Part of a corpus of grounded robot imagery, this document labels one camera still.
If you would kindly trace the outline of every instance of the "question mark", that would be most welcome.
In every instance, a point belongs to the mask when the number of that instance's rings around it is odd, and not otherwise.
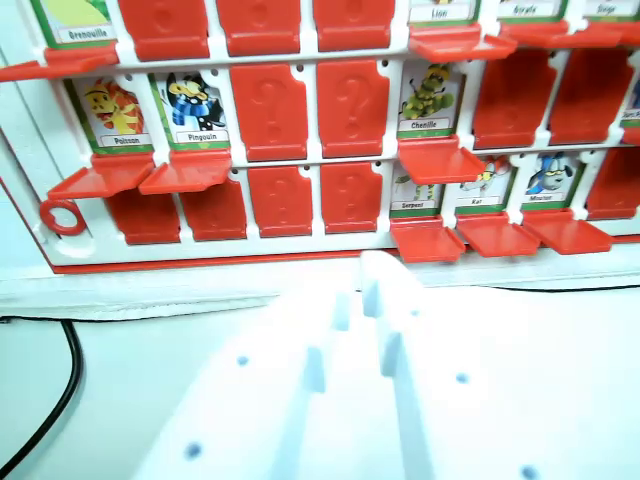
[[[267,112],[267,140],[278,143],[282,136],[282,129],[278,125],[276,115],[277,106],[284,99],[286,88],[282,82],[274,79],[263,80],[257,84],[253,101],[265,108]]]
[[[347,102],[348,105],[345,132],[349,138],[355,138],[360,133],[361,126],[358,118],[369,104],[370,91],[371,85],[361,76],[343,78],[338,84],[336,97],[338,101]]]

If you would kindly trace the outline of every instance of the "green card border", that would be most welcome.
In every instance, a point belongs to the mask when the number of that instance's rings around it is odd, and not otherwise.
[[[184,151],[184,150],[218,150],[221,148],[229,148],[231,146],[230,141],[224,142],[198,142],[198,143],[176,143],[173,140],[173,135],[171,134],[171,127],[169,126],[169,120],[167,120],[167,115],[164,111],[164,106],[162,102],[162,97],[160,96],[160,91],[158,90],[158,84],[153,73],[149,74],[149,83],[151,84],[151,92],[153,93],[153,99],[155,100],[156,107],[158,109],[158,113],[160,114],[160,120],[162,120],[162,127],[164,129],[165,136],[167,137],[167,141],[169,142],[169,146],[172,150],[176,151]]]
[[[57,48],[60,50],[73,50],[74,48],[104,47],[106,45],[110,45],[115,41],[98,40],[93,42],[58,43],[56,41],[55,35],[53,34],[53,29],[49,24],[49,19],[47,18],[47,14],[44,11],[44,7],[42,6],[42,0],[31,0],[31,6],[33,7],[33,11],[36,14],[38,23],[40,24],[40,29],[42,30],[44,39],[47,41],[47,45],[49,47]]]
[[[520,23],[551,23],[559,22],[564,17],[564,13],[567,11],[567,4],[569,0],[561,0],[558,13],[550,17],[498,17],[498,21],[502,23],[520,24]]]
[[[410,23],[410,27],[423,28],[423,27],[452,27],[456,25],[470,25],[475,23],[478,20],[478,16],[480,15],[480,4],[482,0],[476,0],[476,10],[473,12],[471,18],[467,18],[465,20],[443,20],[442,22],[415,22]]]
[[[80,97],[78,97],[78,92],[76,92],[76,87],[70,79],[66,79],[63,81],[64,88],[67,91],[67,95],[69,95],[69,100],[73,105],[73,109],[76,111],[76,115],[80,120],[80,124],[82,125],[82,129],[84,130],[84,134],[89,141],[89,145],[91,145],[91,150],[99,155],[114,155],[118,153],[145,153],[145,152],[153,152],[153,144],[151,145],[137,145],[137,146],[126,146],[126,147],[101,147],[98,145],[98,140],[96,139],[96,134],[91,128],[91,124],[89,123],[89,118],[87,117],[84,108],[82,108],[82,102],[80,101]]]
[[[578,185],[580,185],[580,181],[582,180],[582,175],[584,174],[585,167],[586,165],[580,162],[580,167],[576,171],[576,178],[573,181],[573,184],[571,184],[571,188],[567,192],[567,198],[564,199],[563,201],[523,203],[520,209],[523,212],[525,212],[525,211],[532,211],[532,210],[558,210],[561,208],[569,207],[569,205],[571,205],[571,202],[573,201],[573,196],[575,195],[576,190],[578,189]]]

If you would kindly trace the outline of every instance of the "snake character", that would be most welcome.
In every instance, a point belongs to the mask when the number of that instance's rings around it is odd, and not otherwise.
[[[402,114],[408,120],[428,117],[434,113],[453,105],[454,98],[445,91],[444,83],[451,76],[451,67],[446,63],[434,63],[427,69],[419,88],[409,81],[413,95],[402,104]]]
[[[144,118],[136,97],[120,88],[112,80],[102,78],[87,89],[84,97],[91,112],[102,121],[105,128],[115,129],[120,135],[142,133]]]
[[[186,75],[178,81],[175,74],[167,77],[167,98],[173,107],[172,120],[175,125],[185,125],[185,117],[191,117],[197,124],[197,130],[213,130],[224,127],[224,111],[220,101],[210,97],[205,91],[207,84],[198,74]]]
[[[396,181],[395,181],[396,193],[398,193],[398,188],[400,188],[400,185],[407,183],[409,180],[411,180],[411,177],[409,175],[402,175],[401,177],[396,178]],[[420,194],[422,193],[422,187],[424,186],[425,185],[416,185],[416,192],[413,196],[413,200],[421,200]],[[422,200],[433,200],[434,185],[426,185],[426,187],[427,187],[427,198],[424,198]]]

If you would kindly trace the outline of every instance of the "black cable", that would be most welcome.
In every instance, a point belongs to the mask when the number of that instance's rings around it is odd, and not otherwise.
[[[82,378],[82,372],[84,371],[84,358],[82,356],[82,347],[80,346],[80,340],[78,339],[78,334],[76,333],[76,329],[73,326],[73,322],[69,319],[60,320],[60,324],[62,325],[62,329],[64,330],[64,334],[67,337],[67,342],[69,343],[69,350],[71,351],[71,374],[69,375],[69,381],[67,382],[67,387],[62,392],[60,396],[60,400],[56,403],[56,406],[53,407],[51,413],[45,418],[44,422],[38,427],[31,438],[27,440],[27,442],[16,452],[16,454],[11,457],[11,459],[4,464],[2,468],[0,468],[0,479],[6,478],[7,475],[11,473],[11,471],[16,468],[20,462],[22,462],[31,450],[40,443],[40,440],[44,438],[49,429],[53,426],[53,424],[58,420],[60,414],[64,411],[64,409],[69,404],[69,401],[73,397],[73,394],[78,389],[78,385],[80,384],[80,379]]]

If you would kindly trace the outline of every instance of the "hole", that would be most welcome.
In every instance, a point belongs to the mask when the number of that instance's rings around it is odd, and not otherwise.
[[[536,480],[538,478],[538,472],[531,465],[525,465],[522,467],[520,473],[522,474],[522,477],[527,480]]]
[[[197,458],[202,453],[202,446],[198,442],[191,442],[187,445],[187,448],[184,451],[184,456],[187,457],[187,460],[193,460]]]

